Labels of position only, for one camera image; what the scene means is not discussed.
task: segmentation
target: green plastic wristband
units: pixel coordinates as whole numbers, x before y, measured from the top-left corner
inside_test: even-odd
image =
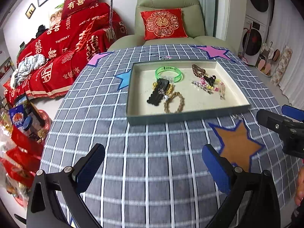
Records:
[[[178,76],[176,77],[172,77],[174,78],[174,83],[176,82],[179,82],[182,78],[182,74],[181,74],[181,71],[178,69],[178,68],[175,68],[175,67],[160,67],[158,69],[155,70],[155,78],[156,80],[158,80],[160,77],[159,77],[159,74],[161,72],[165,72],[165,71],[172,71],[172,72],[175,72],[178,74]]]

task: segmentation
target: blue snack package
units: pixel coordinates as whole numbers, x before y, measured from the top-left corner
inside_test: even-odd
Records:
[[[23,105],[18,105],[10,109],[9,116],[11,118],[13,125],[15,125],[17,128],[23,126],[25,118],[27,117],[24,112]]]

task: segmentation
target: recliner armrest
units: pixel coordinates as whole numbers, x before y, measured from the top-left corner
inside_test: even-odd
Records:
[[[146,41],[141,35],[128,35],[118,39],[114,42],[108,51],[121,50],[126,48],[133,48],[137,46],[143,46]]]

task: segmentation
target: table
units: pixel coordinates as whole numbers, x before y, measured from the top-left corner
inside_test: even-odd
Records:
[[[236,55],[218,49],[224,50],[229,60],[191,45],[156,45],[119,50],[100,59],[97,67],[85,67],[55,116],[41,169],[47,173],[61,171],[74,165],[95,143],[101,143],[106,148],[104,163],[82,198],[102,226],[205,227],[225,199],[201,158],[202,146],[207,143],[220,149],[208,122],[232,128],[236,120],[227,116],[130,126],[126,119],[125,77],[138,62],[215,59],[252,102],[250,111],[243,114],[244,120],[250,136],[265,144],[265,148],[253,157],[251,171],[270,170],[282,208],[295,191],[302,161],[284,155],[278,135],[260,127],[255,120],[259,109],[281,114],[280,106]],[[70,213],[60,192],[58,198],[69,220]],[[233,224],[238,224],[247,200],[248,195]]]

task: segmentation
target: chair backrest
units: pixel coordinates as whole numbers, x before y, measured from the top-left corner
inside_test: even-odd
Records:
[[[145,26],[140,12],[170,8],[181,8],[184,29],[189,37],[205,35],[204,20],[198,0],[137,0],[135,34],[145,35]]]

